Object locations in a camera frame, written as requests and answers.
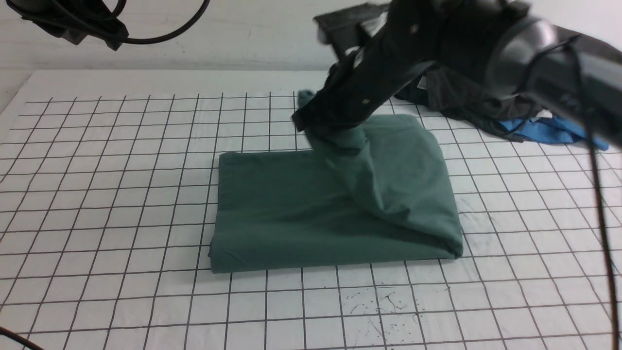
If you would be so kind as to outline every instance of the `fabric fold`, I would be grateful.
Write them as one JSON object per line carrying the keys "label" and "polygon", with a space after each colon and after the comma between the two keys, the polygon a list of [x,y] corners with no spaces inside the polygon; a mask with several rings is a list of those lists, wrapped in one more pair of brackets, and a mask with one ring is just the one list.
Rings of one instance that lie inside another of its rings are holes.
{"label": "fabric fold", "polygon": [[306,135],[312,151],[220,156],[213,272],[462,255],[445,161],[415,118]]}

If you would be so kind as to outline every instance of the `dark green fabric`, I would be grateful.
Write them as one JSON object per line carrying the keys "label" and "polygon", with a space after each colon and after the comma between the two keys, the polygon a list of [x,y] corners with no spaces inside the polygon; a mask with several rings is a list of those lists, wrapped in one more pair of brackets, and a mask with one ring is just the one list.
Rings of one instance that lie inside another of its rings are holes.
{"label": "dark green fabric", "polygon": [[445,161],[415,118],[307,138],[313,151],[220,156],[213,272],[461,256]]}

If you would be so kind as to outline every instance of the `wrinkled fabric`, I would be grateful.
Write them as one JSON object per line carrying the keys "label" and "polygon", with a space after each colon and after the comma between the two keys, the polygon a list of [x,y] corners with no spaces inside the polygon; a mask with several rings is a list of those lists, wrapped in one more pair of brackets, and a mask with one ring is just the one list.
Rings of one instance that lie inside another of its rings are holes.
{"label": "wrinkled fabric", "polygon": [[312,151],[220,156],[214,273],[462,255],[445,161],[415,118],[306,135]]}
{"label": "wrinkled fabric", "polygon": [[[519,120],[500,121],[506,130],[515,129],[520,123]],[[546,144],[577,143],[585,141],[586,137],[585,130],[581,126],[557,115],[554,115],[553,118],[527,120],[516,133],[529,140]],[[599,138],[594,139],[594,145],[603,151],[609,149],[609,144]]]}
{"label": "wrinkled fabric", "polygon": [[[575,35],[581,35],[575,43],[579,51],[622,64],[622,52],[602,40],[562,27],[557,27],[557,34],[560,42]],[[555,132],[555,129],[563,130],[563,128],[556,126],[550,128],[547,123],[533,128],[529,126],[526,120],[536,117],[542,110],[542,106],[527,98],[519,95],[506,100],[497,100],[466,77],[439,65],[431,66],[422,76],[426,78],[426,90],[417,88],[420,76],[395,94],[395,97],[440,111],[447,118],[467,121],[493,136],[513,142],[532,140],[555,144],[571,143],[573,141],[569,140],[578,139],[576,135],[583,133],[577,127],[572,130],[578,129],[578,133],[570,131],[573,135],[542,138],[540,136],[542,133],[550,135]],[[516,132],[524,127],[532,128],[533,132]]]}

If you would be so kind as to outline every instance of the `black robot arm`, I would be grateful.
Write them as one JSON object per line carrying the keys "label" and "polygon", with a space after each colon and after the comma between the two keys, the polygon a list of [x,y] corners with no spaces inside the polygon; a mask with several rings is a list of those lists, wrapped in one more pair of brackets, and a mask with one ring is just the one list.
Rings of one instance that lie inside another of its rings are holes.
{"label": "black robot arm", "polygon": [[[374,36],[362,34],[365,22],[387,9],[385,25]],[[437,63],[495,97],[523,93],[622,146],[622,67],[559,45],[556,28],[521,1],[393,0],[315,20],[339,62],[293,116],[299,131],[352,128]]]}

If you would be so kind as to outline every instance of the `pile of clothes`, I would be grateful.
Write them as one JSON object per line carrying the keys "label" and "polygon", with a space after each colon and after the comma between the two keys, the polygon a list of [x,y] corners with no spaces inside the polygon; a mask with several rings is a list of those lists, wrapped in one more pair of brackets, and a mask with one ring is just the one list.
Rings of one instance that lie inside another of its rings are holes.
{"label": "pile of clothes", "polygon": [[[557,31],[560,41],[581,35],[575,44],[578,50],[622,64],[622,52],[606,42],[566,28],[558,27]],[[568,144],[585,139],[581,126],[551,114],[527,97],[518,95],[498,100],[445,67],[432,66],[396,97],[440,111],[447,118],[468,121],[491,135],[510,141]],[[603,140],[596,139],[595,144],[602,150],[608,149]]]}

